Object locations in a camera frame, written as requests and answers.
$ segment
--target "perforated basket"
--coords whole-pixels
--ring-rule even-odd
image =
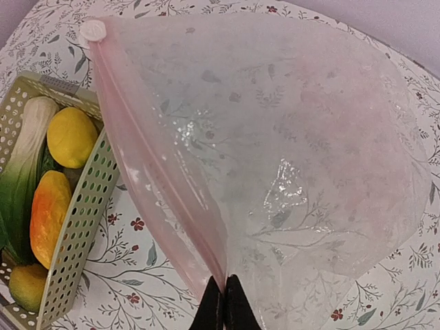
[[[0,106],[0,175],[20,134],[24,104],[30,98],[43,95],[52,98],[61,107],[82,109],[102,127],[94,93],[68,82],[23,72]],[[47,276],[39,314],[28,313],[17,304],[2,307],[4,315],[20,330],[49,327],[72,308],[96,229],[118,177],[118,167],[102,129],[73,193]],[[14,264],[5,253],[2,257],[0,279],[8,284]]]

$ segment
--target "plastic bag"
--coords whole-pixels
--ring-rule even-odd
[[[113,151],[197,297],[237,274],[262,329],[319,329],[415,231],[426,155],[376,49],[270,15],[101,20],[90,47]]]

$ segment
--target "mango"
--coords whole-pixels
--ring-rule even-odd
[[[26,311],[38,313],[43,299],[47,270],[39,264],[16,266],[9,280],[9,292]]]
[[[71,199],[69,180],[55,170],[47,171],[35,190],[30,219],[30,245],[35,257],[46,269],[50,268]]]

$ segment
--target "table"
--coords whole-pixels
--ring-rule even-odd
[[[93,89],[93,63],[77,41],[78,26],[89,17],[240,11],[329,24],[385,53],[405,77],[432,167],[427,208],[414,236],[356,281],[323,329],[440,329],[440,81],[374,38],[270,0],[40,0],[0,51],[0,97],[24,69]],[[322,292],[317,285],[313,290],[316,295]],[[10,300],[7,292],[0,286]],[[73,310],[53,329],[186,330],[197,310],[196,300],[156,246],[122,182],[102,216],[76,295]]]

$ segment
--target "red flower print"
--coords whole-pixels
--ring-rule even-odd
[[[331,314],[331,318],[333,318],[333,321],[337,321],[337,320],[341,320],[344,317],[344,315],[342,315],[342,309],[335,309],[335,311],[333,312],[333,314]]]
[[[136,218],[130,223],[131,227],[135,228],[135,232],[138,230],[143,230],[145,226],[145,222],[143,222],[140,218]]]
[[[272,5],[269,5],[268,7],[267,7],[267,11],[268,12],[277,12],[278,11],[278,9],[276,9],[274,6],[272,6]]]
[[[110,214],[110,215],[107,217],[107,221],[109,222],[109,225],[110,225],[110,226],[114,226],[114,225],[115,225],[115,222],[116,222],[117,220],[119,220],[119,219],[118,219],[118,214]]]
[[[134,292],[131,295],[125,296],[128,300],[130,300],[130,303],[132,304],[138,304],[140,301],[140,297],[135,294]]]

